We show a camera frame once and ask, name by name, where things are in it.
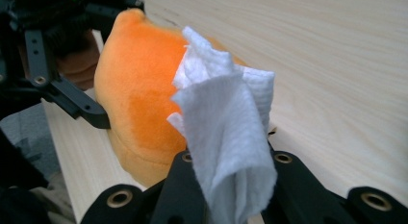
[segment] white paper towel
hole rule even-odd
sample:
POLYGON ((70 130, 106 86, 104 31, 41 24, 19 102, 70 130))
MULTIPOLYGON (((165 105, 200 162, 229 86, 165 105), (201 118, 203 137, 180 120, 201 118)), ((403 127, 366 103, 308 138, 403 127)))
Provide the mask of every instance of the white paper towel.
POLYGON ((236 65, 190 27, 173 96, 183 115, 167 120, 187 140, 212 221, 243 224, 264 209, 276 171, 267 133, 274 73, 236 65))

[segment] floor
hole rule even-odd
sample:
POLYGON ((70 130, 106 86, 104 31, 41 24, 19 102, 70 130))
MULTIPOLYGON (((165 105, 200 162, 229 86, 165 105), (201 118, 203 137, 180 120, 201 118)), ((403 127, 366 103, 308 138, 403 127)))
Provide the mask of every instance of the floor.
POLYGON ((42 104, 4 118, 0 127, 45 179, 60 170, 42 104))

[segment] black mechanical arm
hole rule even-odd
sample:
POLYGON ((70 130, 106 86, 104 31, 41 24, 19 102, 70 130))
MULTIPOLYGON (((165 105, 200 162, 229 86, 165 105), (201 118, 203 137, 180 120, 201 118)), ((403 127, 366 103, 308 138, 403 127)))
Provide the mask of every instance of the black mechanical arm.
POLYGON ((105 110, 58 73, 56 56, 80 49, 84 31, 100 31, 104 41, 116 16, 143 10, 141 0, 0 0, 0 115, 44 98, 73 118, 109 129, 105 110), (19 47, 27 50, 23 67, 19 47))
MULTIPOLYGON (((326 189, 297 156, 274 151, 274 195, 261 212, 265 224, 404 224, 408 209, 373 187, 354 187, 343 198, 326 189)), ((81 224, 212 223, 189 151, 179 153, 167 177, 146 191, 116 185, 103 191, 81 224)))

